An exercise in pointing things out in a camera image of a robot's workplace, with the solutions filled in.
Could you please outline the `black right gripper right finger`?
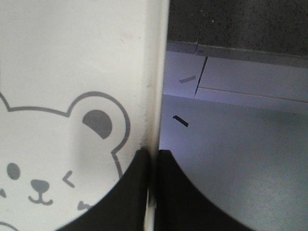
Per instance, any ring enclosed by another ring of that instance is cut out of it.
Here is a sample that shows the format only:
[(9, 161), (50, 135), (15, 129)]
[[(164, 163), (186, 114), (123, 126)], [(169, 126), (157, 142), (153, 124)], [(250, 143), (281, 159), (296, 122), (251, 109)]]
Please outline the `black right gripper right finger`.
[(170, 150), (156, 159), (156, 231), (248, 231), (208, 200), (187, 178)]

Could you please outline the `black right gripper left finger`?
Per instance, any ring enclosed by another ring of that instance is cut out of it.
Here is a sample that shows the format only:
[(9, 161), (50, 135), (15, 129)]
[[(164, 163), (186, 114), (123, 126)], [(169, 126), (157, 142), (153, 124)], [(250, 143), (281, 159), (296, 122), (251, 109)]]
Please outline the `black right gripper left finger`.
[(137, 150), (125, 174), (88, 212), (61, 231), (142, 231), (146, 212), (151, 158)]

